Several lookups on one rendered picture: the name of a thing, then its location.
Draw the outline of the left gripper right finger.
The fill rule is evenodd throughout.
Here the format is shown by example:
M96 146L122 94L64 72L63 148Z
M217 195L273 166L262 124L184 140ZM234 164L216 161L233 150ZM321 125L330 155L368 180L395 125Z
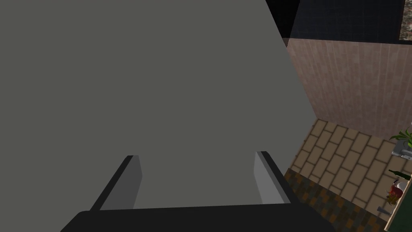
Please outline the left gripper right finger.
M292 203L285 178L267 151L257 151L253 174L262 204Z

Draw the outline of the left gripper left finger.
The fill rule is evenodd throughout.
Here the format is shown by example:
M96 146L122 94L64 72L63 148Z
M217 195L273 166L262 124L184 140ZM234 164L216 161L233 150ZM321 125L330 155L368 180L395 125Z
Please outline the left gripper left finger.
M139 156L126 156L92 205L91 211L133 209L141 181Z

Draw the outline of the grey flat panel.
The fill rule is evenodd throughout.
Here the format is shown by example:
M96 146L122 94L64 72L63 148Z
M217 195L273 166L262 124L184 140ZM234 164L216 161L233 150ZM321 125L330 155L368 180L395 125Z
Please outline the grey flat panel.
M315 113L266 0L0 0L0 232L60 232L128 155L132 208L262 202Z

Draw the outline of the wooden counter with plant and bottle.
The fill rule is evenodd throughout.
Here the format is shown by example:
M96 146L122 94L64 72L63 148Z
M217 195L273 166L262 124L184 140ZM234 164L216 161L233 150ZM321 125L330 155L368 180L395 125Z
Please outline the wooden counter with plant and bottle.
M392 155L412 162L412 132L408 129L401 130L390 139L397 141ZM394 206L394 209L388 212L381 207L377 208L379 213L389 216L384 230L386 232L412 232L412 173L388 171L393 173L397 180L391 185L390 191L386 192L386 200Z

